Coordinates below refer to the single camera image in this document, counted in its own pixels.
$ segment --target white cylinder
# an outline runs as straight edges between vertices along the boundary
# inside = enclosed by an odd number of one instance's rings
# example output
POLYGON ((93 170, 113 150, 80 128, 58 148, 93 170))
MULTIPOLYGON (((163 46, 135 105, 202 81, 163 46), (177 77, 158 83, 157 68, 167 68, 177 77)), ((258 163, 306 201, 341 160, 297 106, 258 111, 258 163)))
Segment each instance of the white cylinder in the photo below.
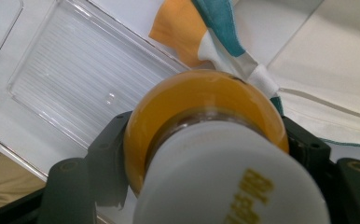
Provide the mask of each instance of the white cylinder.
POLYGON ((289 155, 240 124, 207 121, 168 138, 148 167, 135 224, 325 224, 325 200, 289 155))

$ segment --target plastic lid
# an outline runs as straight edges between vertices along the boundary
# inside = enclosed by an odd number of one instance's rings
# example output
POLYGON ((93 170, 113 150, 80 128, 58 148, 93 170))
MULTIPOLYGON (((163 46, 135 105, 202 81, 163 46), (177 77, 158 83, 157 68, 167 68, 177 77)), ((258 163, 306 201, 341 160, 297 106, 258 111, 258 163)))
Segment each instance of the plastic lid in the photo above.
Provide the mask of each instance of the plastic lid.
POLYGON ((172 135, 145 178, 134 223, 329 223, 291 157, 248 128, 207 121, 172 135))

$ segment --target orange fabric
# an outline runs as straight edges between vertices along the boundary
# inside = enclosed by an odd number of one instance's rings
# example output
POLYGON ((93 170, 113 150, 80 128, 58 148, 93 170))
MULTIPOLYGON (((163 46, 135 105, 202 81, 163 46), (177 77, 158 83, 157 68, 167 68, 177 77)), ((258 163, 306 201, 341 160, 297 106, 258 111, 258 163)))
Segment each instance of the orange fabric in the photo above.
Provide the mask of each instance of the orange fabric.
POLYGON ((188 66, 203 63, 198 58, 201 40, 207 27, 190 0, 166 0, 160 7, 150 37, 177 51, 188 66))

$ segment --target teal fabric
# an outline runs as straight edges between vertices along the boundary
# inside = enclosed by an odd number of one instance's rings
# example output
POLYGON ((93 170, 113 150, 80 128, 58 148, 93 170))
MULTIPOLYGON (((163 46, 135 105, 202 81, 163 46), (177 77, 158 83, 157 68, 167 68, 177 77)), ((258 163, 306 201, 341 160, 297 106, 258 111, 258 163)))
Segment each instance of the teal fabric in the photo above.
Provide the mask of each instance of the teal fabric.
POLYGON ((246 52, 237 36, 230 0, 192 0, 192 3, 231 56, 238 57, 246 52))
POLYGON ((283 116, 284 110, 283 110, 282 100, 280 99, 280 97, 279 96, 272 97, 270 98, 270 102, 273 103, 273 105, 278 110, 279 114, 283 116))
POLYGON ((338 145, 338 146, 360 147, 360 144, 356 144, 356 143, 341 143, 341 142, 335 142, 335 141, 332 141, 332 140, 329 140, 329 139, 324 139, 324 138, 320 138, 320 140, 322 140, 323 142, 335 144, 335 145, 338 145))

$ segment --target ribbed plastic surface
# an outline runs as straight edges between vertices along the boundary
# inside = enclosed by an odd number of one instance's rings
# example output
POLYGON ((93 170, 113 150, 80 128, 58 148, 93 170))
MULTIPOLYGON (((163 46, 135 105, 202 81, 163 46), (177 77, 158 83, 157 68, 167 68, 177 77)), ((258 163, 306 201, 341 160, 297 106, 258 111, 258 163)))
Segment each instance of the ribbed plastic surface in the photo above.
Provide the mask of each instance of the ribbed plastic surface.
POLYGON ((10 81, 13 99, 88 147, 117 114, 187 70, 85 1, 61 1, 10 81))

